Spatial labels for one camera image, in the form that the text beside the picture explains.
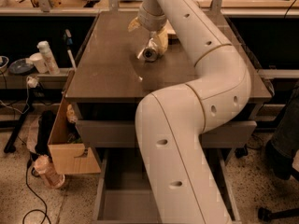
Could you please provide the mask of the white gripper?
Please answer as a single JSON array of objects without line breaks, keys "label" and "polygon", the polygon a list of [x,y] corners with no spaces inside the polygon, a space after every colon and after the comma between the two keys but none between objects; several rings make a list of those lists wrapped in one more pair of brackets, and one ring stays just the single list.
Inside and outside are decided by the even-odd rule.
[{"label": "white gripper", "polygon": [[128,25],[128,31],[143,27],[151,32],[155,32],[153,36],[154,43],[157,45],[159,55],[164,55],[168,48],[168,33],[165,28],[167,18],[157,0],[143,0],[139,7],[138,15],[132,19]]}]

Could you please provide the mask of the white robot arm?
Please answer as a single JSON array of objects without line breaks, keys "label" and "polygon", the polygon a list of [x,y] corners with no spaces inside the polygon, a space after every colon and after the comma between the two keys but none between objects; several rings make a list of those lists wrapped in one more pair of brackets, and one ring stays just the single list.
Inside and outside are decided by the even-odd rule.
[{"label": "white robot arm", "polygon": [[246,105],[246,62],[192,0],[143,0],[139,22],[171,23],[197,78],[145,96],[135,113],[137,142],[164,224],[233,224],[199,142]]}]

